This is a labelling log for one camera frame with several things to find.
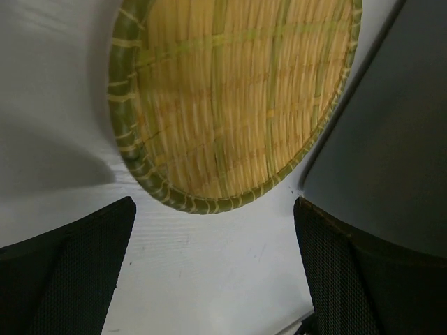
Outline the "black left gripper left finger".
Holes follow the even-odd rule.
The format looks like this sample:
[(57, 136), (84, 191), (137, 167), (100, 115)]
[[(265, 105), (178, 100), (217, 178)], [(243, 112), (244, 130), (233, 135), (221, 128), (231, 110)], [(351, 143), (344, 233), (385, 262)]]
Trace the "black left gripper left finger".
[(135, 215), (125, 197), (1, 248), (1, 333), (100, 334)]

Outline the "round bamboo coaster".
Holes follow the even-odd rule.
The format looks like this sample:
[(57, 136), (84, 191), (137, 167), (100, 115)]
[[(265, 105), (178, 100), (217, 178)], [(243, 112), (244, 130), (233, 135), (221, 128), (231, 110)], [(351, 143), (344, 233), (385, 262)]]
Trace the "round bamboo coaster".
[(107, 100), (133, 178), (194, 214), (267, 193), (337, 106), (361, 17), (361, 1), (123, 1)]

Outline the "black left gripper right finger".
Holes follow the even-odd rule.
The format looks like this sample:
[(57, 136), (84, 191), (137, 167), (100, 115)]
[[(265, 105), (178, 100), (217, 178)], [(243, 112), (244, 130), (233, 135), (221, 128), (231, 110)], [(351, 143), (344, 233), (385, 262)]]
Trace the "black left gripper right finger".
[(446, 259), (359, 230), (298, 198), (313, 312), (298, 334), (445, 334)]

